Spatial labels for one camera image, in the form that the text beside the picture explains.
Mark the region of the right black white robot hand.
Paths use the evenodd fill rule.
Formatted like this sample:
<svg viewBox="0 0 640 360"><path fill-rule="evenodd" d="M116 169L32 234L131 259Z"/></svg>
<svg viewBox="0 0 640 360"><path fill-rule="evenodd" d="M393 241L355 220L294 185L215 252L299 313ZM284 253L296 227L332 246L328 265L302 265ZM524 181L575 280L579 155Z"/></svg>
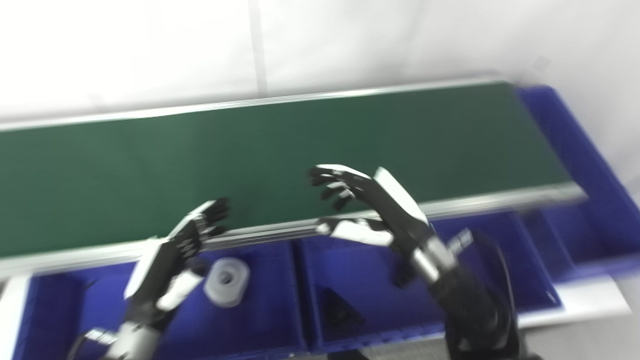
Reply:
<svg viewBox="0 0 640 360"><path fill-rule="evenodd" d="M322 200L336 196L334 210L359 201L380 218L319 218L315 231L320 235L389 247L407 259L438 237L418 203L382 167L371 177L345 165L318 164L310 169L309 176L314 187L325 186Z"/></svg>

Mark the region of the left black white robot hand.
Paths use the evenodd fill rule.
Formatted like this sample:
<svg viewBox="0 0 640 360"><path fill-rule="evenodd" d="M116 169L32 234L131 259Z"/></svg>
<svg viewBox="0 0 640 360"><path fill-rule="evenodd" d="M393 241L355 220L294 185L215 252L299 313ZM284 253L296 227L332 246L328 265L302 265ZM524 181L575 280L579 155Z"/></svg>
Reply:
<svg viewBox="0 0 640 360"><path fill-rule="evenodd" d="M205 201L138 259L125 288L123 323L166 330L186 299L171 293L175 278L185 272L192 278L197 275L190 265L204 242L227 231L218 223L227 218L228 210L226 197Z"/></svg>

